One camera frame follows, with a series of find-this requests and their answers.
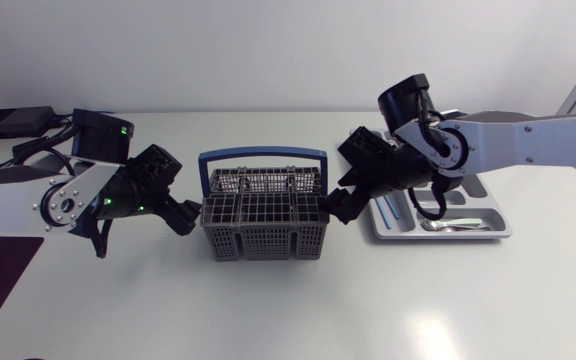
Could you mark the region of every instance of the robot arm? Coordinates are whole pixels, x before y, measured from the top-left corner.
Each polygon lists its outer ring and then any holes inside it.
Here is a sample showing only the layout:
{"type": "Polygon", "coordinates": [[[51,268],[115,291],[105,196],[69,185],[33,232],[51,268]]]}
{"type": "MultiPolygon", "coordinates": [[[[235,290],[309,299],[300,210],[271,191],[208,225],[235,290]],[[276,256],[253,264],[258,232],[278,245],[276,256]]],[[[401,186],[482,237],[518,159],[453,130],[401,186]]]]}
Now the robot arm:
{"type": "Polygon", "coordinates": [[[200,205],[178,203],[168,189],[181,164],[157,145],[128,159],[132,131],[127,121],[77,109],[70,129],[20,151],[12,161],[15,166],[0,169],[0,234],[67,231],[91,239],[103,258],[116,218],[155,214],[177,234],[190,233],[200,205]],[[67,174],[60,172],[64,159],[55,155],[23,165],[72,136],[77,163],[68,165],[67,174]]]}
{"type": "Polygon", "coordinates": [[[379,96],[381,113],[396,144],[360,127],[340,147],[352,166],[320,207],[343,223],[357,218],[371,198],[407,190],[425,217],[440,219],[444,193],[464,175],[517,164],[576,166],[576,115],[532,117],[512,112],[455,114],[432,109],[426,77],[414,75],[379,96]],[[413,188],[432,182],[438,213],[419,206],[413,188]]]}

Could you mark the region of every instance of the spoon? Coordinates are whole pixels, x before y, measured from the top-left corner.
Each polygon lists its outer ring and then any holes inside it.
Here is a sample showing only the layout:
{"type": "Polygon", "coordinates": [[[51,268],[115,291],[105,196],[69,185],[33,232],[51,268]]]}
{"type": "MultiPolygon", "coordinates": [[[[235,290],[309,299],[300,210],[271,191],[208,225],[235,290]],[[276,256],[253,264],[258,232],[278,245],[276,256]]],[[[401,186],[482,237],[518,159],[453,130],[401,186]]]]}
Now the spoon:
{"type": "Polygon", "coordinates": [[[453,230],[475,230],[479,229],[483,221],[480,218],[460,218],[453,220],[434,221],[424,219],[421,227],[427,231],[441,231],[444,228],[453,230]]]}

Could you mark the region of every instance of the cutlery tray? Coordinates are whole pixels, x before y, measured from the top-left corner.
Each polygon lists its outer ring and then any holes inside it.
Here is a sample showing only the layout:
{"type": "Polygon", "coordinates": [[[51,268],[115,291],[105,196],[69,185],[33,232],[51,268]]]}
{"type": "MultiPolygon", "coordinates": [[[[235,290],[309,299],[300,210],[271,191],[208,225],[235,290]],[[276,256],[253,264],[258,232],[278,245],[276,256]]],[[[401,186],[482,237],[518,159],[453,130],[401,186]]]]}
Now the cutlery tray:
{"type": "MultiPolygon", "coordinates": [[[[392,141],[386,130],[373,129],[372,131],[382,139],[392,141]]],[[[433,213],[438,211],[439,206],[432,195],[430,183],[415,187],[415,195],[417,201],[424,209],[433,213]]],[[[386,196],[389,197],[388,200],[395,207],[398,219],[390,209],[385,198],[371,199],[369,202],[375,234],[380,239],[484,240],[507,238],[512,235],[512,229],[499,208],[497,201],[477,175],[465,176],[459,187],[445,194],[447,210],[442,220],[476,217],[482,219],[482,227],[489,227],[490,230],[454,232],[428,231],[421,226],[421,222],[425,218],[414,208],[406,191],[393,191],[386,196]]]]}

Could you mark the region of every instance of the basket handle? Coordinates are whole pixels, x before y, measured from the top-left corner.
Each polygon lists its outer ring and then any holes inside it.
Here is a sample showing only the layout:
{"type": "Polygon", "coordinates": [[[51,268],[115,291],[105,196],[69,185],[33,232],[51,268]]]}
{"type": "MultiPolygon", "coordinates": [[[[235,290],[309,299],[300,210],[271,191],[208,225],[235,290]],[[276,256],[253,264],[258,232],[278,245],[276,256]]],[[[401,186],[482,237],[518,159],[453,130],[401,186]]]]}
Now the basket handle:
{"type": "Polygon", "coordinates": [[[201,178],[201,190],[204,193],[204,198],[210,196],[208,162],[248,156],[287,156],[319,160],[321,193],[322,195],[328,194],[328,157],[325,151],[292,146],[244,146],[199,154],[199,177],[201,178]]]}

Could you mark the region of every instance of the white wall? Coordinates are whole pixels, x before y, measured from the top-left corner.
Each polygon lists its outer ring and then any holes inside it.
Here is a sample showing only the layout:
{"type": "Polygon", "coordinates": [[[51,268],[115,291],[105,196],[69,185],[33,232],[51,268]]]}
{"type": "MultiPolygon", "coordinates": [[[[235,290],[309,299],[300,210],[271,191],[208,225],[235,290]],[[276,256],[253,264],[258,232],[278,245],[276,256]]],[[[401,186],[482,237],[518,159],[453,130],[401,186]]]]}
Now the white wall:
{"type": "Polygon", "coordinates": [[[573,0],[0,0],[0,107],[376,110],[425,72],[438,109],[554,113],[573,0]]]}

